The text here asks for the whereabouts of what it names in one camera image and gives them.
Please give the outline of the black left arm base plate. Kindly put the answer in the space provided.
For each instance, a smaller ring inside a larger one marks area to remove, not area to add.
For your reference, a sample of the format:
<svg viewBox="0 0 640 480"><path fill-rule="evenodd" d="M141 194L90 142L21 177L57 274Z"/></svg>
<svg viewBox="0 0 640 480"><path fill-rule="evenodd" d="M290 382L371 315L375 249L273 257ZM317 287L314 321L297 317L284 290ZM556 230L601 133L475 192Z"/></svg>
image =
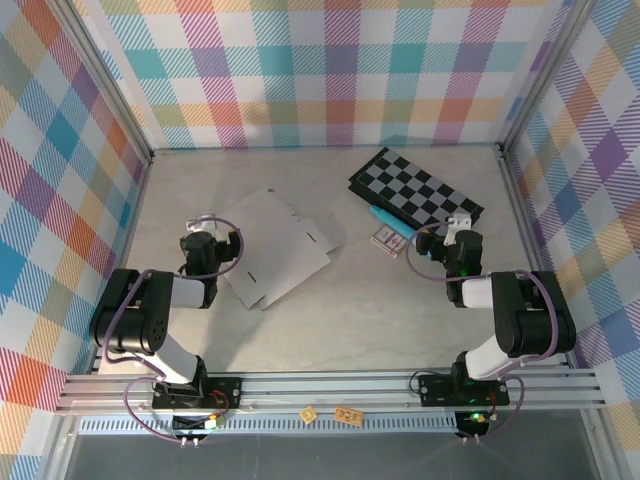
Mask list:
<svg viewBox="0 0 640 480"><path fill-rule="evenodd" d="M227 411L240 406L242 379L205 376L190 384L155 383L153 391L154 409Z"/></svg>

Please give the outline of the aluminium mounting rail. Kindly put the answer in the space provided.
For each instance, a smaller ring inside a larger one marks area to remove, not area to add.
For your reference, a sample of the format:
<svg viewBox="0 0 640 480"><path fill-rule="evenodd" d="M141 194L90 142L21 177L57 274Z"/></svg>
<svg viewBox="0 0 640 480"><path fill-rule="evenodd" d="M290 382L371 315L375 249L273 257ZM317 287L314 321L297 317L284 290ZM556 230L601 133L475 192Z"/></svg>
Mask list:
<svg viewBox="0 0 640 480"><path fill-rule="evenodd" d="M520 395L524 410L600 409L605 399L599 382L589 369L565 365L515 370L523 386L509 380L503 388L509 403L499 410L515 408ZM318 413L332 413L338 406L364 413L418 412L420 397L409 389L409 370L338 372L245 372L238 414L297 414L311 406ZM214 407L186 409L171 401L154 402L156 392L149 383L138 383L133 374L72 375L66 380L55 412L57 414L124 414L123 393L130 386L129 401L136 413L180 413L189 416L214 412Z"/></svg>

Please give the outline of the black grey folding chessboard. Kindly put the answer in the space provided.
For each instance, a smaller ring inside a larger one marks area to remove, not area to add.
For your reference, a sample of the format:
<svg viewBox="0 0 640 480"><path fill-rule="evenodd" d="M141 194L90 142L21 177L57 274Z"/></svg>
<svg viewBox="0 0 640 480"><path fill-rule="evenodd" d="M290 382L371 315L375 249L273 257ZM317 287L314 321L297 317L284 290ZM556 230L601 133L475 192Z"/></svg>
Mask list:
<svg viewBox="0 0 640 480"><path fill-rule="evenodd" d="M484 211L460 191L388 148L349 178L349 190L414 230L442 223L455 213L468 214L476 222Z"/></svg>

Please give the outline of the white paper box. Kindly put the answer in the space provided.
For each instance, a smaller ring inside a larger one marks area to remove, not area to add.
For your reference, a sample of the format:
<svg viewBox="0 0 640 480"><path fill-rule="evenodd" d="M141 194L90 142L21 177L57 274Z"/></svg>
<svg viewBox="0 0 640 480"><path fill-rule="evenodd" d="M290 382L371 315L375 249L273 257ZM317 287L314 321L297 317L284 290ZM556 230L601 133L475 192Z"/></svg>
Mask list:
<svg viewBox="0 0 640 480"><path fill-rule="evenodd" d="M267 309L329 265L337 241L309 217L295 213L275 192L258 190L220 217L240 229L244 250L225 279L245 307Z"/></svg>

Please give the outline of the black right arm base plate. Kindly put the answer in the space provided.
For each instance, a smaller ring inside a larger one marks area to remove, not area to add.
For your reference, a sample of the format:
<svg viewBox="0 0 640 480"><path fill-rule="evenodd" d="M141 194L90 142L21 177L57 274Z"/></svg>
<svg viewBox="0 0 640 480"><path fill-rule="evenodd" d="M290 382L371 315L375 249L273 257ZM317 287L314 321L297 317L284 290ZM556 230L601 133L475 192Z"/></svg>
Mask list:
<svg viewBox="0 0 640 480"><path fill-rule="evenodd" d="M510 403L504 382L456 379L451 375L418 377L422 407L493 407Z"/></svg>

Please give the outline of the aluminium side rail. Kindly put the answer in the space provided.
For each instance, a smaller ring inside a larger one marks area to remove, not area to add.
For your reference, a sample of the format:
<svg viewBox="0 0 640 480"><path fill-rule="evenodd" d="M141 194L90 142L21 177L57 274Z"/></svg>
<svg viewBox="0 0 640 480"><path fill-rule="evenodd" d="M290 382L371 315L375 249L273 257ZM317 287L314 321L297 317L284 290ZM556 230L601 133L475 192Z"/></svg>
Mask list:
<svg viewBox="0 0 640 480"><path fill-rule="evenodd" d="M519 236L527 259L528 269L543 270L545 268L542 261L541 252L535 242L531 222L527 216L523 198L516 185L514 173L508 159L501 149L500 144L493 146L493 153L499 167L499 171L504 182L504 186L509 198L509 203L516 221Z"/></svg>
<svg viewBox="0 0 640 480"><path fill-rule="evenodd" d="M155 163L155 160L156 160L156 157L153 157L151 161L148 163L148 165L145 166L143 169L138 197L129 217L129 223L126 230L126 236L122 245L122 250L116 259L115 266L117 268L124 268L127 266L133 240L135 237L136 227L138 225L142 205L144 202L144 196L148 187L149 178L151 176L151 171ZM86 373L93 374L98 372L99 365L102 359L102 353L99 347L93 347L90 350L90 353L92 354L92 357L91 357L91 360L87 363Z"/></svg>

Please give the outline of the black connector board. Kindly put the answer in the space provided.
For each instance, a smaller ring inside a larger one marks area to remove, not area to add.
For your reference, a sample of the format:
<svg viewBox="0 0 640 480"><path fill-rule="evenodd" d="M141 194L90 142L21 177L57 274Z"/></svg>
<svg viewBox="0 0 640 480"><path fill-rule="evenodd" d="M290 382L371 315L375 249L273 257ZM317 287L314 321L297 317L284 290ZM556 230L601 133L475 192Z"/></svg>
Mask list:
<svg viewBox="0 0 640 480"><path fill-rule="evenodd" d="M225 422L222 414L210 414L206 417L174 416L171 420L173 431L215 430Z"/></svg>
<svg viewBox="0 0 640 480"><path fill-rule="evenodd" d="M490 413L488 411L458 411L455 413L457 435L461 438L484 436L490 428Z"/></svg>

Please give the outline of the aluminium frame post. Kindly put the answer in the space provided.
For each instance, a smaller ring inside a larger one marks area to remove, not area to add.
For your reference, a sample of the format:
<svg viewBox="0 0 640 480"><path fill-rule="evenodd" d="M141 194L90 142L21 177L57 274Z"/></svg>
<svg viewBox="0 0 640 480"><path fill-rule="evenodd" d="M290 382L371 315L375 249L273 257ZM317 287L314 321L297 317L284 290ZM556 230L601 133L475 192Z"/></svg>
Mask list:
<svg viewBox="0 0 640 480"><path fill-rule="evenodd" d="M121 93L99 49L92 39L84 21L77 12L72 0L45 0L63 31L68 35L76 53L81 58L97 88L121 123L123 131L131 140L136 152L152 164L154 153L140 128L133 111Z"/></svg>
<svg viewBox="0 0 640 480"><path fill-rule="evenodd" d="M530 89L521 100L504 139L498 143L503 158L508 156L524 135L535 110L564 64L597 2L598 0L571 0L564 20L557 28L557 34L540 61L539 70Z"/></svg>

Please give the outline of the playing card box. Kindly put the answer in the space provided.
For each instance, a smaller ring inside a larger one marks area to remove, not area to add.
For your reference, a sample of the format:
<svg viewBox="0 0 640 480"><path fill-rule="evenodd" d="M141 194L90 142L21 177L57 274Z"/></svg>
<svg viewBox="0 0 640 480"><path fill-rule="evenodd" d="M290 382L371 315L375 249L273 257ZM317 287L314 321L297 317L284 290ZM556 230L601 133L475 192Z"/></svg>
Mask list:
<svg viewBox="0 0 640 480"><path fill-rule="evenodd" d="M407 239L388 225L383 225L372 236L371 241L393 258L404 250Z"/></svg>

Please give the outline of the teal marker pen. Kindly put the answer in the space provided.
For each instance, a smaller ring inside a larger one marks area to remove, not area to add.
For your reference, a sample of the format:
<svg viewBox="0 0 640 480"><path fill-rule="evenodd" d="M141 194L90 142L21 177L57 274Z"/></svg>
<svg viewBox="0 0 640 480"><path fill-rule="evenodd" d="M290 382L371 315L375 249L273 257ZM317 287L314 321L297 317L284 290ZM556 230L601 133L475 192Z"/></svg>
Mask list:
<svg viewBox="0 0 640 480"><path fill-rule="evenodd" d="M415 232L415 230L412 227L410 227L403 221L399 220L398 218L396 218L394 215L384 210L383 208L371 205L369 207L369 211L380 222L394 229L406 239L410 239Z"/></svg>

